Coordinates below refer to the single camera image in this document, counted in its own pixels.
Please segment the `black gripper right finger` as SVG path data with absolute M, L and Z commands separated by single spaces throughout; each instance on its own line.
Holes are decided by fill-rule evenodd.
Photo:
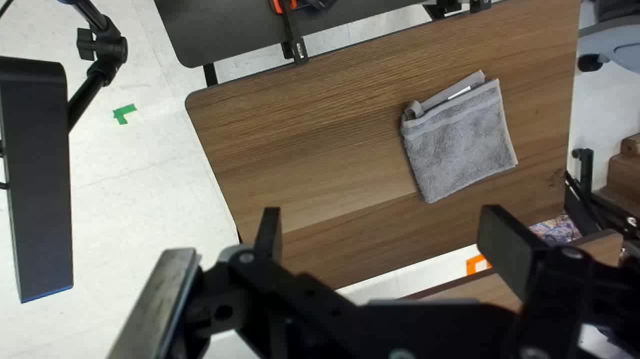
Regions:
M 502 205 L 479 209 L 476 245 L 513 295 L 534 291 L 539 265 L 550 253 L 550 247 Z

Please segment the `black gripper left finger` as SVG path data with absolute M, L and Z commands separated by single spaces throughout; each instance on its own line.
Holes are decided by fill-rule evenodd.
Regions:
M 266 207 L 254 239 L 254 251 L 261 259 L 282 257 L 282 217 L 277 207 Z

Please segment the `grey round robot base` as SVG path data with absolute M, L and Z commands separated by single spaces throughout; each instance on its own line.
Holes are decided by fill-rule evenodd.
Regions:
M 584 0 L 587 24 L 577 30 L 580 72 L 617 64 L 640 74 L 640 0 Z

